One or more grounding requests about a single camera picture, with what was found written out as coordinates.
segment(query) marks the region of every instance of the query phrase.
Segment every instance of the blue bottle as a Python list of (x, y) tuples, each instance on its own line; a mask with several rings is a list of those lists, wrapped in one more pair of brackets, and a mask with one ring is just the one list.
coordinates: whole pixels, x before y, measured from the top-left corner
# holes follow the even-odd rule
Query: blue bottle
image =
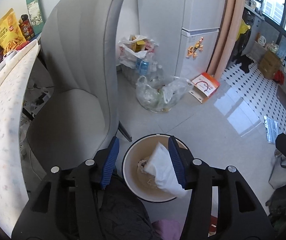
[(142, 59), (137, 58), (137, 60), (136, 60), (136, 70), (137, 70), (138, 72), (140, 72), (141, 62), (142, 62)]
[(139, 71), (141, 76), (146, 76), (147, 75), (148, 65), (149, 65), (148, 62), (145, 62), (145, 61), (141, 62), (141, 68), (140, 68), (140, 71)]

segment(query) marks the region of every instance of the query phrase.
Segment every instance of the pink cloth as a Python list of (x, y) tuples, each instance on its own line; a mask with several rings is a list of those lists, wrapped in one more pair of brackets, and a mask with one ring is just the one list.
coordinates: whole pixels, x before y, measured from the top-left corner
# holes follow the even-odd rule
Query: pink cloth
[(179, 240), (181, 237), (180, 223), (175, 220), (158, 220), (152, 226), (163, 240)]

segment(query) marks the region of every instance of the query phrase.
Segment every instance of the shelf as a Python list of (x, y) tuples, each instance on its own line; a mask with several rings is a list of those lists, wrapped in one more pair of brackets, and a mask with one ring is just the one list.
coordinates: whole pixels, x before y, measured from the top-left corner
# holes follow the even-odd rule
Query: shelf
[(255, 14), (257, 17), (259, 17), (260, 19), (262, 19), (263, 21), (265, 21), (265, 17), (259, 15), (256, 11), (254, 11), (249, 5), (244, 4), (244, 8), (246, 8), (247, 10), (249, 10), (251, 13)]

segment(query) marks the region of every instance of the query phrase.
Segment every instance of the gray chair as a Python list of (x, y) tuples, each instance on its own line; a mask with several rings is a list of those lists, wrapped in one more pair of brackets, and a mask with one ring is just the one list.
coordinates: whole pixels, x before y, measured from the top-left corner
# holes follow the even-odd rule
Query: gray chair
[(41, 47), (55, 90), (27, 140), (46, 172), (78, 166), (116, 135), (115, 37), (122, 2), (61, 0), (43, 27)]

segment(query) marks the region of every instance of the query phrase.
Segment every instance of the green box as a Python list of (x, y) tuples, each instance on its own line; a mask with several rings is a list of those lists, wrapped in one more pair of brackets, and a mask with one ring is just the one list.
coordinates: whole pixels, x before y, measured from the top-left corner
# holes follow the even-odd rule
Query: green box
[(40, 8), (40, 0), (26, 0), (26, 5), (28, 7), (28, 12), (34, 34), (37, 35), (38, 33), (42, 32), (42, 28), (45, 23)]

